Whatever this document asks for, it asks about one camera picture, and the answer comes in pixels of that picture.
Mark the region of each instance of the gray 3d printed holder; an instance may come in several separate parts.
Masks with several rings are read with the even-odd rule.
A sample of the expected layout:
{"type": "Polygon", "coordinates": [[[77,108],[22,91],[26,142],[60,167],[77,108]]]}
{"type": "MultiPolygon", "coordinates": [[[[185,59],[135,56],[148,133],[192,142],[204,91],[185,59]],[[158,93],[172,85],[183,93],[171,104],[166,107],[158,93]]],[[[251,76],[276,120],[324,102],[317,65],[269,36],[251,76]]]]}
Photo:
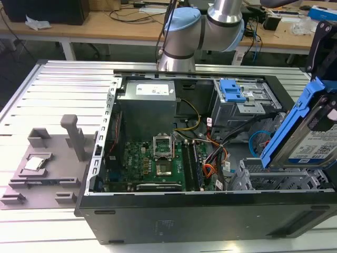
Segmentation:
{"type": "Polygon", "coordinates": [[[74,208],[86,167],[94,150],[94,133],[83,135],[76,115],[64,115],[68,135],[49,135],[34,128],[21,163],[0,198],[0,209],[74,208]],[[38,170],[25,169],[32,157],[44,159],[38,170]]]}

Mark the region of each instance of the yellow cable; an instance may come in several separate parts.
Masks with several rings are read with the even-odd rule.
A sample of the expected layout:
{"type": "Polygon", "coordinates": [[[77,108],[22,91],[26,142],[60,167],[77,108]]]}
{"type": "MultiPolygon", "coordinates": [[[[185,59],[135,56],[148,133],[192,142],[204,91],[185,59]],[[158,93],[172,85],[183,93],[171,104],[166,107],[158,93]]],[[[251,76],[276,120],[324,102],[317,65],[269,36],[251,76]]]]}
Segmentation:
{"type": "Polygon", "coordinates": [[[189,131],[189,130],[194,130],[194,129],[196,129],[198,126],[199,126],[199,124],[200,124],[200,118],[201,118],[201,116],[200,116],[200,114],[199,114],[199,112],[197,111],[197,109],[189,102],[189,101],[187,101],[186,99],[181,99],[182,101],[184,101],[184,102],[186,102],[187,104],[189,104],[192,108],[193,108],[193,110],[196,112],[196,114],[198,115],[198,121],[196,122],[196,125],[195,126],[192,126],[192,127],[190,127],[190,128],[175,128],[174,130],[176,130],[176,131],[189,131]]]}

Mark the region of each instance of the workbench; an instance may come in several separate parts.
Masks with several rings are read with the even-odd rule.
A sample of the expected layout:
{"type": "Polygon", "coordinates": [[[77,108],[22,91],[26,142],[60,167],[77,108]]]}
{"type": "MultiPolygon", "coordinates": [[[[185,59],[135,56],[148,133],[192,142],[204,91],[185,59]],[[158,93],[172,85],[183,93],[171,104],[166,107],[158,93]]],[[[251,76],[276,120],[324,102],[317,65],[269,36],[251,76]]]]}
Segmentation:
{"type": "MultiPolygon", "coordinates": [[[[33,68],[0,113],[0,196],[29,145],[27,136],[33,127],[46,128],[50,134],[65,134],[66,130],[60,126],[62,115],[77,114],[77,126],[84,134],[93,134],[98,129],[115,69],[149,71],[155,70],[155,64],[48,61],[33,68]]],[[[296,68],[197,65],[196,70],[274,75],[293,100],[297,100],[309,80],[308,75],[296,68]]],[[[73,211],[0,211],[0,252],[335,252],[337,249],[337,217],[296,239],[101,246],[84,218],[76,218],[73,211]]]]}
{"type": "MultiPolygon", "coordinates": [[[[319,5],[329,8],[337,8],[337,3],[303,1],[302,5],[319,5]]],[[[134,9],[119,11],[120,15],[135,12],[134,9]]],[[[72,43],[100,43],[100,44],[122,44],[155,46],[162,25],[160,23],[127,24],[109,18],[109,12],[90,12],[89,17],[82,26],[71,26],[64,24],[51,24],[51,29],[35,31],[24,23],[13,23],[6,15],[6,21],[14,33],[22,40],[53,41],[60,42],[65,58],[69,61],[76,60],[72,43]]],[[[147,14],[135,13],[127,18],[145,17],[147,14]]],[[[153,17],[163,23],[164,15],[153,17]]],[[[308,54],[314,34],[295,36],[290,32],[291,23],[280,22],[276,31],[266,31],[259,24],[257,34],[262,38],[263,47],[261,52],[283,53],[283,54],[308,54]]],[[[13,40],[4,22],[0,19],[0,38],[13,40]]],[[[252,38],[244,37],[240,46],[236,49],[233,60],[234,65],[240,65],[242,54],[247,51],[252,43],[252,38]]]]}

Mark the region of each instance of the blue cable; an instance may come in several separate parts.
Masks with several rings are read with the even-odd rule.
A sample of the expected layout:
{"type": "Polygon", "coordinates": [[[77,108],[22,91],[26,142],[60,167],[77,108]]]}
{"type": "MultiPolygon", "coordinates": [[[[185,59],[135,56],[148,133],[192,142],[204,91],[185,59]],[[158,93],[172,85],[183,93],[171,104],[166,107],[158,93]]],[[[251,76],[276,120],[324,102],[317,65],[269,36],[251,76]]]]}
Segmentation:
{"type": "Polygon", "coordinates": [[[258,135],[259,133],[265,133],[265,134],[268,134],[268,135],[271,135],[270,132],[268,131],[264,131],[264,130],[260,130],[260,131],[257,131],[255,133],[252,134],[252,136],[249,138],[248,140],[248,147],[249,147],[249,151],[251,152],[251,154],[254,156],[254,157],[258,157],[257,154],[254,152],[254,149],[253,149],[253,144],[252,144],[252,140],[253,138],[258,135]]]}
{"type": "Polygon", "coordinates": [[[255,33],[255,30],[254,30],[254,39],[255,39],[255,54],[254,54],[254,59],[253,59],[253,62],[255,62],[255,59],[256,59],[256,56],[257,56],[257,35],[255,33]]]}

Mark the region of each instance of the blue plastic tab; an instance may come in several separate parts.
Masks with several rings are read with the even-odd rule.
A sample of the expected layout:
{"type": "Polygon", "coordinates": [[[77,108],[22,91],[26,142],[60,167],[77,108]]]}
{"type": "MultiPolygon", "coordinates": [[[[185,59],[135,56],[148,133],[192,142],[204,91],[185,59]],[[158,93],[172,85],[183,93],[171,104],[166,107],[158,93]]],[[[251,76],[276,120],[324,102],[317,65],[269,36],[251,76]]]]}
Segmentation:
{"type": "Polygon", "coordinates": [[[247,100],[242,96],[241,88],[234,80],[220,80],[220,89],[225,95],[226,102],[244,103],[247,100]]]}
{"type": "MultiPolygon", "coordinates": [[[[201,13],[196,8],[182,7],[175,9],[170,25],[170,32],[179,31],[195,24],[201,18],[201,13]]],[[[165,24],[165,31],[169,26],[170,18],[165,24]]]]}
{"type": "Polygon", "coordinates": [[[321,82],[317,77],[312,82],[308,83],[304,88],[303,93],[295,103],[294,107],[285,118],[279,129],[276,131],[273,138],[270,140],[268,145],[262,152],[260,156],[262,165],[264,168],[267,168],[269,163],[271,162],[272,156],[274,152],[276,152],[277,148],[281,144],[281,142],[286,138],[288,133],[294,127],[299,118],[305,118],[310,112],[309,103],[311,99],[317,92],[325,90],[326,92],[335,92],[337,91],[337,82],[336,81],[324,81],[321,82]]]}

